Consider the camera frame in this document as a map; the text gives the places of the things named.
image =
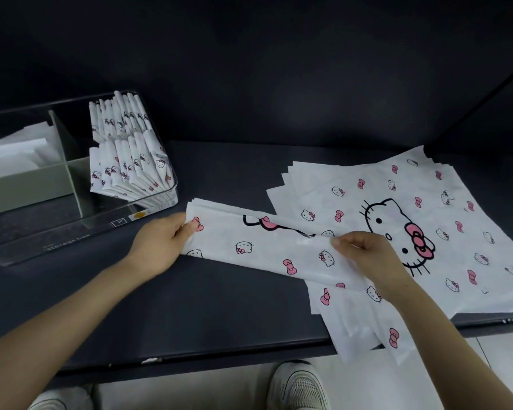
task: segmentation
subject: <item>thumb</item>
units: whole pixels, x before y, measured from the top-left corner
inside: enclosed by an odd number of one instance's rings
[[[330,240],[330,244],[338,252],[340,252],[344,256],[348,257],[349,259],[355,260],[356,262],[359,259],[359,256],[361,255],[361,249],[356,248],[354,245],[352,245],[350,242],[346,241],[345,239],[339,239],[338,237],[332,237]]]
[[[188,223],[184,224],[179,230],[177,231],[177,234],[175,237],[173,237],[173,240],[177,242],[181,247],[184,246],[188,238],[193,235],[193,233],[198,228],[198,223],[195,221],[189,221]]]

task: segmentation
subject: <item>tile grout line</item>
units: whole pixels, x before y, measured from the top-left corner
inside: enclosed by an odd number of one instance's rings
[[[475,339],[477,340],[477,344],[479,344],[479,348],[481,349],[481,351],[483,352],[483,355],[485,356],[486,363],[488,364],[488,367],[492,370],[492,366],[490,365],[490,361],[488,360],[488,357],[485,354],[485,350],[483,350],[483,347],[481,346],[481,342],[479,341],[479,338],[475,337]]]

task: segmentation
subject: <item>dark shelf surface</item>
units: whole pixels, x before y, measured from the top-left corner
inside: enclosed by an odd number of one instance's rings
[[[171,141],[179,204],[195,197],[274,213],[266,189],[282,185],[293,161],[373,163],[397,151]],[[513,238],[513,157],[434,156],[454,165],[479,204]],[[0,268],[0,336],[79,289],[127,253],[149,219]],[[457,315],[467,327],[488,314]],[[484,325],[479,334],[505,331]],[[302,280],[181,256],[164,274],[127,296],[64,366],[53,386],[333,354],[327,328],[311,315]],[[146,358],[162,364],[141,367]]]

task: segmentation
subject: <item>forearm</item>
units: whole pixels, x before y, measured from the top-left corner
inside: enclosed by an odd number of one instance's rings
[[[418,285],[392,298],[446,409],[513,409],[513,394]]]
[[[25,410],[110,310],[141,284],[121,264],[0,338],[0,410]]]

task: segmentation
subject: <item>hand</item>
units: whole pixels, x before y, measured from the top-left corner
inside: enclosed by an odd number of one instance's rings
[[[186,213],[175,213],[145,224],[120,263],[145,281],[163,273],[177,260],[184,243],[198,227],[193,221],[184,224],[185,220]]]
[[[331,238],[331,244],[355,261],[363,275],[372,280],[380,296],[390,302],[395,295],[406,293],[407,286],[416,285],[390,242],[381,234],[350,232]]]

